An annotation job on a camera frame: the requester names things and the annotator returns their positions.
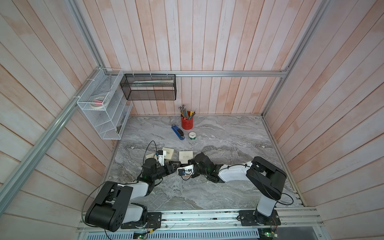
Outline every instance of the white card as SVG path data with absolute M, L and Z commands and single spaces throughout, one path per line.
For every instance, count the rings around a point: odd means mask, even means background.
M 174 149 L 163 147 L 162 150 L 167 152 L 167 155 L 164 157 L 164 159 L 165 160 L 172 160 L 172 155 L 173 155 Z
M 155 153 L 151 153 L 145 156 L 145 159 L 148 159 L 148 158 L 155 158 Z
M 193 159 L 193 151 L 179 151 L 179 161 L 187 164 L 189 159 Z

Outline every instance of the black mesh basket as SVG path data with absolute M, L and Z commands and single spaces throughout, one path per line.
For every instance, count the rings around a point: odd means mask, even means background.
M 124 74 L 120 86 L 127 100 L 176 100 L 174 74 Z

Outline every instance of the blue stapler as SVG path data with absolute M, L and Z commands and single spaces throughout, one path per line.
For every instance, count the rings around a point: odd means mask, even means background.
M 178 128 L 175 124 L 172 124 L 172 130 L 176 133 L 176 135 L 180 138 L 180 140 L 184 140 L 184 133 Z

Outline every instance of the aluminum rail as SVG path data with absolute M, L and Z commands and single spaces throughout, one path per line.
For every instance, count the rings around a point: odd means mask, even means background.
M 124 74 L 175 74 L 176 77 L 284 77 L 284 71 L 123 71 Z
M 296 64 L 298 63 L 300 57 L 303 55 L 303 52 L 308 47 L 310 41 L 313 39 L 314 34 L 316 33 L 317 29 L 320 26 L 320 23 L 323 21 L 327 11 L 329 10 L 330 6 L 334 0 L 323 0 L 317 9 L 313 19 L 311 20 L 311 24 L 309 25 L 308 29 L 306 30 L 303 39 L 301 40 L 298 48 L 295 51 L 295 54 L 293 55 L 293 58 L 291 59 L 290 63 L 288 64 L 286 75 L 279 81 L 277 84 L 275 90 L 273 91 L 271 97 L 269 98 L 264 111 L 262 113 L 263 116 L 266 116 L 268 114 L 268 111 L 271 109 L 273 102 L 277 98 L 279 92 L 283 88 L 284 84 L 286 83 L 286 80 L 289 78 L 290 73 L 295 68 Z
M 281 225 L 278 227 L 313 227 L 324 226 L 323 221 L 314 207 L 281 207 L 275 208 L 279 214 Z M 198 210 L 164 210 L 159 230 L 191 230 L 191 229 L 232 229 L 249 228 L 241 226 L 236 219 L 240 210 L 254 209 L 198 209 Z M 103 232 L 96 227 L 88 227 L 80 222 L 77 232 Z M 118 229 L 119 232 L 137 231 L 137 229 Z
M 266 122 L 266 120 L 264 118 L 262 118 L 262 122 L 263 122 L 264 128 L 265 128 L 265 130 L 266 130 L 266 132 L 268 134 L 268 137 L 271 140 L 272 146 L 273 146 L 273 148 L 276 151 L 277 158 L 280 160 L 281 166 L 282 166 L 283 170 L 285 171 L 285 173 L 287 174 L 287 179 L 288 179 L 289 183 L 292 186 L 293 192 L 295 193 L 295 195 L 297 194 L 299 196 L 299 199 L 301 200 L 301 203 L 304 206 L 307 206 L 307 203 L 305 202 L 305 199 L 304 199 L 302 193 L 300 192 L 300 189 L 297 186 L 297 183 L 295 182 L 295 180 L 293 178 L 292 172 L 291 172 L 291 170 L 289 169 L 289 167 L 287 166 L 287 164 L 285 162 L 284 155 L 281 152 L 280 147 L 277 144 L 277 141 L 276 141 L 275 137 L 272 134 L 271 128 L 269 127 L 268 123 Z
M 98 69 L 95 69 L 89 78 L 92 78 L 97 73 L 97 71 Z M 6 208 L 10 205 L 28 177 L 39 164 L 40 160 L 56 140 L 56 137 L 63 130 L 67 122 L 71 119 L 73 113 L 78 107 L 77 96 L 83 93 L 91 81 L 91 79 L 88 80 L 87 83 L 84 84 L 79 91 L 77 91 L 75 96 L 63 108 L 63 111 L 40 137 L 34 147 L 26 154 L 21 163 L 18 164 L 17 168 L 4 183 L 0 190 L 0 216 L 5 212 Z
M 88 30 L 87 24 L 84 21 L 83 15 L 81 14 L 80 8 L 76 0 L 65 0 L 65 2 L 67 3 L 68 8 L 71 11 L 73 18 L 76 21 L 81 33 L 83 34 L 85 42 L 87 43 L 89 49 L 91 50 L 91 53 L 98 65 L 97 67 L 103 68 L 105 64 Z

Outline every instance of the wooden plank wall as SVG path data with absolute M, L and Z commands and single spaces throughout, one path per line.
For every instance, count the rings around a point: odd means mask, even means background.
M 0 185 L 96 67 L 65 1 L 0 1 Z M 0 239 L 71 239 L 112 141 L 76 111 L 0 217 Z
M 106 67 L 285 69 L 320 0 L 77 0 Z M 132 114 L 261 113 L 277 78 L 177 78 L 176 101 Z
M 333 239 L 384 236 L 383 13 L 335 1 L 266 116 Z

